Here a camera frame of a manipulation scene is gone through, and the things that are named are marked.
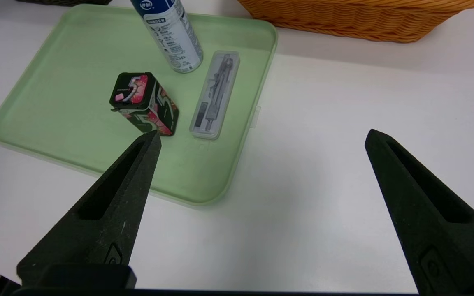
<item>tray rim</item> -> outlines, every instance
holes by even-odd
[[[3,100],[3,102],[1,103],[0,113],[3,112],[3,109],[9,109],[10,108],[10,105],[8,105],[8,104],[11,103],[11,100],[10,100],[11,95],[14,92],[18,91],[18,89],[22,87],[22,84],[26,83],[25,81],[28,78],[26,76],[28,76],[29,71],[32,73],[32,69],[34,68],[34,66],[36,66],[36,64],[38,64],[41,60],[39,55],[40,55],[42,49],[46,48],[49,45],[49,43],[54,42],[54,39],[51,40],[51,37],[54,36],[55,34],[57,34],[58,31],[63,29],[63,26],[61,26],[61,24],[65,22],[65,19],[70,17],[70,15],[72,13],[75,13],[75,12],[81,10],[81,9],[90,9],[90,8],[92,8],[92,9],[98,8],[98,9],[105,9],[105,10],[118,9],[118,10],[123,10],[123,11],[127,11],[127,10],[132,10],[133,11],[134,10],[134,8],[131,8],[131,7],[103,6],[103,5],[95,5],[95,4],[79,4],[79,5],[76,5],[74,7],[71,7],[68,11],[66,11],[60,17],[60,20],[56,23],[56,25],[51,30],[49,35],[45,38],[45,41],[43,41],[43,43],[41,44],[41,46],[39,47],[37,52],[34,54],[34,57],[32,58],[32,60],[25,67],[25,69],[24,69],[23,73],[21,74],[21,76],[16,81],[15,85],[12,87],[12,89],[10,90],[8,95],[5,97],[5,100]],[[246,138],[248,137],[248,131],[250,131],[250,123],[252,122],[253,117],[254,117],[253,115],[256,112],[256,106],[257,106],[258,100],[261,96],[265,81],[267,79],[267,75],[268,75],[268,72],[270,70],[270,66],[272,64],[273,57],[275,55],[275,50],[277,49],[279,34],[278,34],[277,28],[274,25],[272,25],[271,23],[269,23],[267,21],[262,21],[260,19],[228,17],[228,16],[197,14],[197,13],[188,13],[188,15],[209,17],[209,18],[215,18],[215,19],[238,19],[239,21],[262,23],[262,25],[266,25],[267,27],[269,27],[269,29],[271,30],[271,34],[274,37],[274,41],[273,41],[272,47],[270,49],[270,55],[269,55],[268,60],[267,60],[267,66],[265,67],[265,71],[263,72],[261,83],[259,84],[258,91],[256,93],[256,97],[254,98],[253,103],[252,103],[252,106],[253,106],[252,111],[250,112],[250,114],[248,114],[248,120],[246,122],[246,129],[244,130],[244,134],[241,137],[241,141],[239,141],[239,147],[238,147],[238,150],[237,150],[238,157],[236,157],[234,159],[234,161],[232,163],[232,166],[231,166],[231,172],[228,176],[228,179],[226,180],[226,184],[225,184],[224,188],[220,191],[220,193],[218,193],[217,196],[212,197],[208,200],[205,200],[205,201],[202,201],[202,202],[193,202],[191,200],[185,200],[185,199],[181,199],[179,197],[174,197],[173,195],[162,192],[160,190],[155,190],[152,187],[150,189],[150,194],[152,193],[152,194],[156,194],[156,195],[159,195],[159,196],[167,197],[169,199],[172,199],[173,201],[178,201],[180,203],[189,204],[191,206],[205,206],[207,204],[211,204],[211,203],[217,201],[218,199],[222,198],[227,193],[227,191],[228,191],[228,189],[229,189],[229,187],[232,183],[233,176],[235,174],[235,170],[237,169],[237,164],[239,163],[239,159],[240,159],[240,156],[241,156],[241,153],[242,153],[242,149],[244,148],[244,143],[246,142]],[[75,164],[71,161],[62,159],[60,157],[55,157],[54,155],[51,155],[47,152],[41,152],[41,151],[33,149],[33,148],[25,148],[23,146],[20,146],[20,145],[14,144],[14,143],[10,143],[8,141],[4,141],[3,139],[0,139],[0,145],[3,146],[4,148],[9,149],[9,150],[14,150],[16,152],[25,154],[25,155],[30,156],[30,157],[34,157],[36,159],[40,159],[42,161],[47,161],[47,162],[50,162],[50,163],[54,163],[56,165],[60,165],[61,167],[67,167],[67,168],[70,168],[72,170],[76,170],[76,171],[79,171],[79,172],[88,173],[91,176],[101,176],[102,173],[103,173],[103,172],[94,170],[90,167],[86,167],[84,165],[77,165],[77,164]]]

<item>spray can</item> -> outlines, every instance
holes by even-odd
[[[173,70],[191,72],[202,62],[199,40],[180,0],[131,0]]]

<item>black basket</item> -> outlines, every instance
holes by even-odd
[[[100,4],[107,5],[111,0],[17,0],[20,2],[38,3],[44,5],[74,6],[78,4]]]

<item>white table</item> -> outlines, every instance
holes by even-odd
[[[0,104],[66,10],[0,0]],[[474,208],[474,10],[406,45],[279,29],[258,105],[226,197],[147,199],[137,287],[415,292],[363,143],[392,135]],[[95,180],[0,146],[0,274],[19,281],[17,262]]]

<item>orange woven basket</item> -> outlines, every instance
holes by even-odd
[[[415,42],[474,0],[239,0],[275,26],[373,41]]]

